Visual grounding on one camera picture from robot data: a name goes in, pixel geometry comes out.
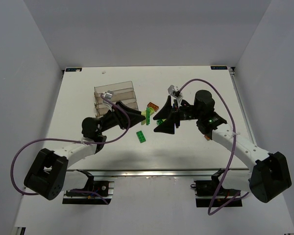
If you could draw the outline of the dark green 2x2 lego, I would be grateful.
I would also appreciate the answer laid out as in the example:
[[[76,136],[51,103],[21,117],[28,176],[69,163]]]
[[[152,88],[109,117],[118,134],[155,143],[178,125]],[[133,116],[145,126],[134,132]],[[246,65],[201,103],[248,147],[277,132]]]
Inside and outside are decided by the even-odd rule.
[[[159,120],[157,120],[157,125],[161,125],[164,121],[165,121],[165,119],[159,119]]]

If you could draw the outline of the orange lego plate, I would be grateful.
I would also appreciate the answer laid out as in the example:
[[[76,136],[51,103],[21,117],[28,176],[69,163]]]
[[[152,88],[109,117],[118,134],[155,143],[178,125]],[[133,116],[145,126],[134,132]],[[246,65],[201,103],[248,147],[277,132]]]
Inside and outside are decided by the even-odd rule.
[[[149,102],[148,107],[151,107],[155,112],[157,112],[159,110],[159,106],[157,106],[156,104]]]

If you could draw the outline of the dark green lego block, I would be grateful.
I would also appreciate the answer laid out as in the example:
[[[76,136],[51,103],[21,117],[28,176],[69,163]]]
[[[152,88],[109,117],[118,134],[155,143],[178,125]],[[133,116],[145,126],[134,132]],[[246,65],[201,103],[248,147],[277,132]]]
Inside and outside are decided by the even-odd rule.
[[[146,125],[150,125],[150,117],[154,114],[154,109],[152,107],[146,108]]]

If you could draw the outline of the green 2x4 lego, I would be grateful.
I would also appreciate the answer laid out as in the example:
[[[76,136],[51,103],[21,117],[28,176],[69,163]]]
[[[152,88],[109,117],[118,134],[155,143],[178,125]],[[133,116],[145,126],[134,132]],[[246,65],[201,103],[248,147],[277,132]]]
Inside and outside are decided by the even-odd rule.
[[[140,143],[146,142],[146,138],[145,138],[145,136],[144,136],[144,134],[143,134],[142,131],[136,132],[136,136],[137,136],[137,138],[138,138],[138,140],[139,140]]]

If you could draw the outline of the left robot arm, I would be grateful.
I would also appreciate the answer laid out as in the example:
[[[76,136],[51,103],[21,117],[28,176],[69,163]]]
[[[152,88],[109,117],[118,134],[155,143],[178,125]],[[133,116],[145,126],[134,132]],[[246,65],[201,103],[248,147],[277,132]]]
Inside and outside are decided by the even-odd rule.
[[[85,118],[82,121],[82,140],[56,150],[41,149],[24,179],[24,185],[48,200],[56,198],[62,191],[93,190],[93,176],[89,172],[67,172],[67,169],[103,149],[107,143],[104,131],[115,126],[128,130],[145,119],[140,111],[121,106],[100,118]]]

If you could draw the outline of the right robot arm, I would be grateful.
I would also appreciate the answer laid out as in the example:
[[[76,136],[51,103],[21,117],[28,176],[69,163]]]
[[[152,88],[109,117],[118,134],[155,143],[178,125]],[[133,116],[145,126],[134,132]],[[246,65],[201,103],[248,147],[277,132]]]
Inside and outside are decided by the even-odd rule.
[[[233,189],[252,193],[259,201],[269,202],[292,185],[286,157],[259,148],[234,132],[234,126],[219,116],[215,101],[207,90],[195,94],[194,103],[169,95],[163,108],[153,117],[163,120],[154,131],[174,134],[183,120],[196,120],[199,131],[209,140],[222,145],[248,168],[248,172],[221,169],[211,177],[211,184],[220,189]]]

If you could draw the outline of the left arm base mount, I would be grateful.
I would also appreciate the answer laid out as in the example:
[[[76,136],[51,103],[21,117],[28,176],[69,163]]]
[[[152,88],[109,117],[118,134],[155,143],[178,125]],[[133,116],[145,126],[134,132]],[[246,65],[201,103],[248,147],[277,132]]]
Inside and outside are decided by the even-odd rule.
[[[68,171],[62,187],[64,205],[109,205],[115,182],[84,170]]]

